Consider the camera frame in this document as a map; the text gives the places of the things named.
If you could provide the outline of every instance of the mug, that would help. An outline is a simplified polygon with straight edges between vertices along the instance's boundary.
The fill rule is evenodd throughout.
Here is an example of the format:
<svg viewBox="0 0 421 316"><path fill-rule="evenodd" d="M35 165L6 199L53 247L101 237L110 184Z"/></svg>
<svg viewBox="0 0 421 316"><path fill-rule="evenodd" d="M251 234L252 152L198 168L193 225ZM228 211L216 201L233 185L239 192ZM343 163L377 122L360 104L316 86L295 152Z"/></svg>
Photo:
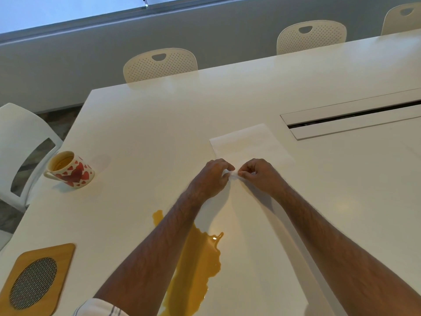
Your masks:
<svg viewBox="0 0 421 316"><path fill-rule="evenodd" d="M95 171L80 156L65 151L50 159L44 176L74 188L81 188L92 181Z"/></svg>

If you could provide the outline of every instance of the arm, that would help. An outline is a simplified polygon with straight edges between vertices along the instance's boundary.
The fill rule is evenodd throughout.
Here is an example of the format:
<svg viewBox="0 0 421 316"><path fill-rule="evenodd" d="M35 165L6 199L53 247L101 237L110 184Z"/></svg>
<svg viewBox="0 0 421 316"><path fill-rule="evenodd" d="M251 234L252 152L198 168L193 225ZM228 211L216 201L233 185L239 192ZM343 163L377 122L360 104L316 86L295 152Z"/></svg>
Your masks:
<svg viewBox="0 0 421 316"><path fill-rule="evenodd" d="M94 298L130 316L155 316L170 284L194 219L203 203L222 191L234 167L210 161L181 194L159 225L120 264Z"/></svg>
<svg viewBox="0 0 421 316"><path fill-rule="evenodd" d="M284 208L348 315L421 315L417 292L339 232L271 164L252 159L238 174Z"/></svg>

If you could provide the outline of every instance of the person's left hand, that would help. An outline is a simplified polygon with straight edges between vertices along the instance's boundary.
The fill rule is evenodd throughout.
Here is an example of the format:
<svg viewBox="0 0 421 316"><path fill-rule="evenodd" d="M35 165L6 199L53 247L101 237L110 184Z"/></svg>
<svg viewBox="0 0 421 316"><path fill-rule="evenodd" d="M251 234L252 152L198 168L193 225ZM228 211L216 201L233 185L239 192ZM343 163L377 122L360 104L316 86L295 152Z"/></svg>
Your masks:
<svg viewBox="0 0 421 316"><path fill-rule="evenodd" d="M222 175L225 169L233 171L235 167L222 158L209 161L192 180L187 192L203 204L209 198L216 196L227 185L229 173Z"/></svg>

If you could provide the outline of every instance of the hand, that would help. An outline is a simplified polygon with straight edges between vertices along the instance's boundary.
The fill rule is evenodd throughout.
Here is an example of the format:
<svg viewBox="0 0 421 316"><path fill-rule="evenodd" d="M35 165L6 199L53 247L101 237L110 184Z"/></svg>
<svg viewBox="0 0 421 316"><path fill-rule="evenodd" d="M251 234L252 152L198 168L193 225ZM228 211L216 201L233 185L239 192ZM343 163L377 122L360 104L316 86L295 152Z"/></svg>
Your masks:
<svg viewBox="0 0 421 316"><path fill-rule="evenodd" d="M281 175L262 158L254 158L245 163L238 170L238 175L272 197L275 197L276 191L283 182Z"/></svg>
<svg viewBox="0 0 421 316"><path fill-rule="evenodd" d="M233 171L235 167L222 158L209 161L192 180L187 192L203 204L209 198L216 196L227 185L230 174L225 173L222 176L225 169Z"/></svg>

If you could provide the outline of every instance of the sleeve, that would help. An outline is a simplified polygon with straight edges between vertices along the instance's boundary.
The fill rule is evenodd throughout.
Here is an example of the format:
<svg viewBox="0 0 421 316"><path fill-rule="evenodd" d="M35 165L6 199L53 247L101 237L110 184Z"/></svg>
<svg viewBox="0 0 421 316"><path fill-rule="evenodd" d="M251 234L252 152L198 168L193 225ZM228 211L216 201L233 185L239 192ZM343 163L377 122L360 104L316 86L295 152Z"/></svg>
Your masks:
<svg viewBox="0 0 421 316"><path fill-rule="evenodd" d="M111 305L98 298L87 300L81 307L77 308L73 316L128 316L118 307Z"/></svg>

